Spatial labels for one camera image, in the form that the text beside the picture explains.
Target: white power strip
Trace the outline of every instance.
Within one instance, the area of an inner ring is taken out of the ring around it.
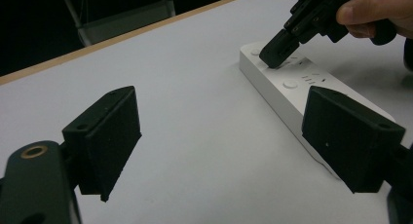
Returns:
[[[324,87],[344,93],[387,119],[394,121],[394,118],[296,52],[279,68],[268,68],[268,65],[259,58],[259,53],[266,44],[267,42],[257,42],[241,47],[241,71],[313,158],[338,178],[334,170],[302,136],[301,126],[310,86]]]

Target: black plastic part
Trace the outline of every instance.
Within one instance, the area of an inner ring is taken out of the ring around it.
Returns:
[[[281,30],[261,51],[259,57],[270,67],[277,68],[300,46],[286,30]]]
[[[107,93],[62,132],[74,159],[72,183],[106,202],[141,137],[134,87]]]
[[[392,189],[387,198],[390,224],[413,224],[413,203]]]
[[[9,158],[0,196],[0,223],[81,223],[55,142],[40,141]]]
[[[312,86],[302,132],[350,190],[360,193],[380,189],[405,129],[342,93]]]
[[[413,71],[413,39],[407,38],[404,42],[404,66]]]
[[[4,181],[4,179],[0,178],[0,194],[1,194],[1,189],[3,188],[3,181]]]
[[[346,36],[348,30],[338,24],[336,13],[348,1],[298,0],[290,10],[292,16],[284,24],[284,29],[265,46],[260,58],[270,68],[276,68],[298,49],[300,43],[307,43],[317,34],[327,35],[333,43],[338,42]],[[376,22],[376,36],[371,41],[375,45],[384,45],[391,42],[395,35],[392,23],[383,19]]]
[[[375,21],[376,24],[376,36],[371,38],[376,46],[382,46],[391,42],[397,32],[395,31],[394,25],[388,19],[382,19]]]
[[[401,145],[395,147],[389,154],[383,174],[393,190],[413,204],[413,151]]]

